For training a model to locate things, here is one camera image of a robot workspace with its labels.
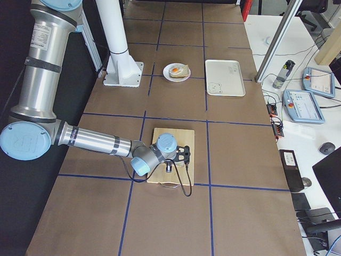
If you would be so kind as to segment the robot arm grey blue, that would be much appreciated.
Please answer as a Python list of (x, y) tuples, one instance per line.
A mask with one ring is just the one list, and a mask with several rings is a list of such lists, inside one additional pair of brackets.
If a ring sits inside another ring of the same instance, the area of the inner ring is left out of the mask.
[(81, 129), (59, 120), (53, 112), (67, 40), (83, 23), (81, 1), (32, 1), (35, 18), (25, 59), (19, 103), (11, 108), (1, 132), (1, 149), (21, 161), (37, 159), (52, 145), (67, 145), (103, 154), (129, 157), (133, 170), (150, 176), (162, 163), (170, 171), (179, 161), (179, 147), (169, 133), (146, 146), (138, 140)]

